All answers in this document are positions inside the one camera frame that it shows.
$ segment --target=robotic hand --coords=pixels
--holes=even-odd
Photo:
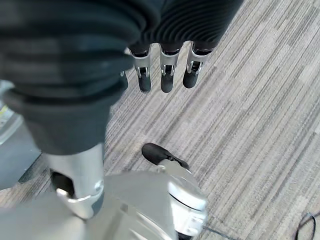
[[[0,79],[14,83],[14,88],[4,94],[4,101],[23,116],[46,156],[55,197],[60,199],[50,195],[6,215],[8,221],[0,223],[1,234],[10,236],[10,224],[17,223],[19,228],[25,226],[25,232],[21,230],[21,235],[15,236],[27,239],[37,239],[36,230],[39,239],[82,239],[84,232],[94,236],[91,239],[175,239],[173,230],[182,234],[181,239],[196,236],[205,214],[192,218],[197,227],[186,224],[190,232],[184,232],[186,229],[179,230],[179,221],[175,220],[175,212],[182,214],[178,210],[181,206],[172,205],[172,201],[182,203],[190,209],[188,213],[205,211],[203,195],[184,162],[165,151],[157,174],[104,178],[105,129],[111,105],[128,86],[125,70],[134,64],[140,89],[150,91],[152,43],[161,47],[161,89],[168,93],[173,87],[180,48],[185,41],[192,41],[183,78],[183,85],[192,88],[241,3],[1,1]],[[133,58],[124,53],[126,48]],[[148,179],[153,179],[153,187]],[[26,227],[29,217],[37,228]],[[136,225],[129,228],[130,235],[121,235],[120,230],[128,223]],[[68,227],[77,229],[77,233],[71,234]],[[56,234],[44,235],[49,231]]]

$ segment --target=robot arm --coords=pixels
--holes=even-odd
[[[45,154],[60,200],[87,220],[103,205],[103,143],[110,107],[135,66],[151,89],[150,45],[161,47],[161,89],[173,87],[179,51],[192,41],[183,78],[198,79],[242,0],[10,0],[0,2],[0,79]],[[124,54],[130,49],[131,56]]]

